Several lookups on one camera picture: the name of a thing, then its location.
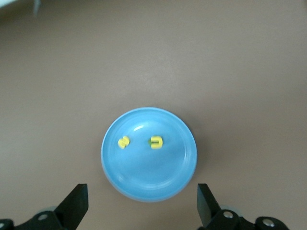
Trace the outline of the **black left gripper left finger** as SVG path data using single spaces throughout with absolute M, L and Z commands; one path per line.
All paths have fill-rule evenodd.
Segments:
M 1 219 L 0 228 L 2 230 L 75 230 L 88 207 L 88 186 L 78 184 L 53 211 L 40 212 L 18 226 L 15 226 L 11 219 Z

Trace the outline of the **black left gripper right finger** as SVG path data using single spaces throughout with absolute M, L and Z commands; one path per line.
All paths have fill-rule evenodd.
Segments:
M 287 230 L 280 220 L 272 217 L 258 217 L 254 223 L 236 212 L 222 209 L 207 184 L 198 184 L 197 210 L 202 226 L 200 230 Z

